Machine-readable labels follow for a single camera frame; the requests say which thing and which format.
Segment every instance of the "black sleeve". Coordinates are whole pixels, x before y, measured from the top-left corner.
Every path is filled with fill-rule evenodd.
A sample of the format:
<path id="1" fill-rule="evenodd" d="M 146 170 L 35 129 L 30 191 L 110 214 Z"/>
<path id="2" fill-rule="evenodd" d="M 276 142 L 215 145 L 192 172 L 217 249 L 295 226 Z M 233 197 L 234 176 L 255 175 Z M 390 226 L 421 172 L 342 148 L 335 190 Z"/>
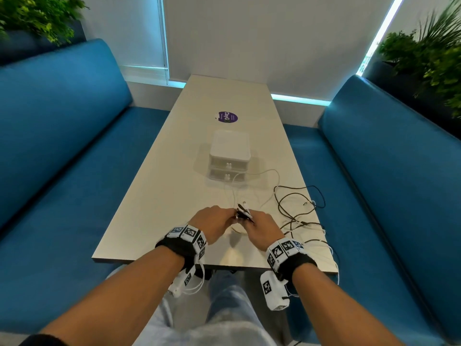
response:
<path id="1" fill-rule="evenodd" d="M 31 335 L 24 340 L 19 346 L 67 346 L 58 338 L 51 335 Z"/>

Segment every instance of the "backrest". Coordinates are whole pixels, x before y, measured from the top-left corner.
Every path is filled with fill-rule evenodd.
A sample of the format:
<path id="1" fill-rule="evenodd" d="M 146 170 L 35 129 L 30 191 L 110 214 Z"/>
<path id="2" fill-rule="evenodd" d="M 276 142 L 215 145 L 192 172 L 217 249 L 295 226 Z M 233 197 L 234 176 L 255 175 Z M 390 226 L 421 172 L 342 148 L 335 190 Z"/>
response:
<path id="1" fill-rule="evenodd" d="M 0 68 L 0 227 L 132 101 L 106 43 Z"/>
<path id="2" fill-rule="evenodd" d="M 320 128 L 447 336 L 461 341 L 461 142 L 358 76 Z"/>

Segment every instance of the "forearm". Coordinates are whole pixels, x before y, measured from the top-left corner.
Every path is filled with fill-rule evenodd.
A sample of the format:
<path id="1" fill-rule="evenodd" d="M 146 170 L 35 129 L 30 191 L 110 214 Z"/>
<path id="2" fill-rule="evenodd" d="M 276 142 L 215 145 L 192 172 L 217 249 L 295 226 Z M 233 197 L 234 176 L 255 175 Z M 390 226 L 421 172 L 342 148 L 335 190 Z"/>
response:
<path id="1" fill-rule="evenodd" d="M 183 264 L 183 257 L 159 246 L 97 286 L 41 333 L 69 346 L 132 345 Z"/>
<path id="2" fill-rule="evenodd" d="M 298 267 L 292 280 L 323 346 L 402 345 L 380 321 L 314 265 Z"/>

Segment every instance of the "leaves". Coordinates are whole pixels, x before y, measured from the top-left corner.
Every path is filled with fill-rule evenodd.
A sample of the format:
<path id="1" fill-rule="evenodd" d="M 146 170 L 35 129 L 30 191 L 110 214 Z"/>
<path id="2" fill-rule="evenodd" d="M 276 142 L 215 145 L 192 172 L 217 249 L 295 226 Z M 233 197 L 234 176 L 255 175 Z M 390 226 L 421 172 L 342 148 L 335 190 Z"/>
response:
<path id="1" fill-rule="evenodd" d="M 433 11 L 411 34 L 390 33 L 378 53 L 395 64 L 398 74 L 414 75 L 423 86 L 434 87 L 461 117 L 461 0 L 437 16 Z"/>
<path id="2" fill-rule="evenodd" d="M 0 0 L 0 34 L 26 30 L 58 45 L 70 42 L 69 22 L 80 18 L 82 8 L 82 0 Z"/>

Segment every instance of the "potted plant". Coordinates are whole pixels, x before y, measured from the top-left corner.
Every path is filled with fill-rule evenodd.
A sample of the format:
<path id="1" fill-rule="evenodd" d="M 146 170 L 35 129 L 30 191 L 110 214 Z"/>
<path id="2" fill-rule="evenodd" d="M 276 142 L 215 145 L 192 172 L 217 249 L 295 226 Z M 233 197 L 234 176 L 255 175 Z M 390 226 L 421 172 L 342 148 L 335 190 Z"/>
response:
<path id="1" fill-rule="evenodd" d="M 0 65 L 85 41 L 82 0 L 0 0 Z"/>
<path id="2" fill-rule="evenodd" d="M 461 138 L 461 0 L 410 34 L 390 33 L 364 77 Z"/>

